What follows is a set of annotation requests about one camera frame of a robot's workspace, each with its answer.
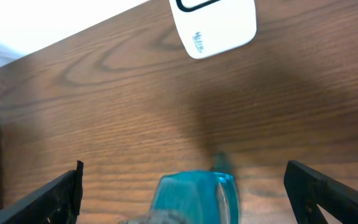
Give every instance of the blue translucent object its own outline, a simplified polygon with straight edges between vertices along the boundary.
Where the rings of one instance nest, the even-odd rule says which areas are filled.
[[[191,224],[238,224],[234,177],[210,171],[189,171],[161,178],[151,210],[175,210]]]

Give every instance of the white device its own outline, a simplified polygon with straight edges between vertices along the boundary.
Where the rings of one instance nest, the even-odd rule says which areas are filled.
[[[250,42],[256,34],[254,0],[170,0],[188,54],[206,58]]]

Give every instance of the wooden table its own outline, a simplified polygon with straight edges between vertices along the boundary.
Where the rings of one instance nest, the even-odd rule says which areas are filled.
[[[205,60],[152,0],[0,68],[3,204],[82,160],[78,223],[117,223],[214,151],[235,164],[242,223],[295,222],[289,159],[358,190],[358,0],[256,5],[255,39]]]

